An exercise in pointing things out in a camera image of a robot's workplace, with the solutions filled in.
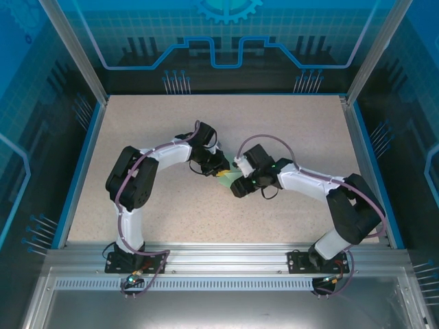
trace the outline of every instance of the gear graphic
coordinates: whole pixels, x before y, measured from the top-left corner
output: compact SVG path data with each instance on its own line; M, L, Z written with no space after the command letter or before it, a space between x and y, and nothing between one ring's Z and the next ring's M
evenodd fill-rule
M3 6L10 9L15 22L26 33L29 33L31 29L34 29L40 23L40 5L38 0L3 0Z
M204 14L206 20L229 24L230 21L238 23L240 19L254 14L256 7L262 5L262 0L194 0L194 5L198 8L198 14Z

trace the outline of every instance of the speckled tabletop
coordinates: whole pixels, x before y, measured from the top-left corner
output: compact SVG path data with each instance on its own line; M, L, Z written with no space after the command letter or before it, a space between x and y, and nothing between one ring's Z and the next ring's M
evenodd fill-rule
M111 96L76 210L69 241L114 241L115 208L105 182L121 150L154 147L193 131L196 119L212 125L226 154L253 134L289 143L298 163L323 173L359 173L338 96L181 95ZM281 144L258 139L275 160ZM216 178L195 175L188 163L156 176L143 209L146 241L205 243L314 242L332 228L327 205L280 191L237 199Z

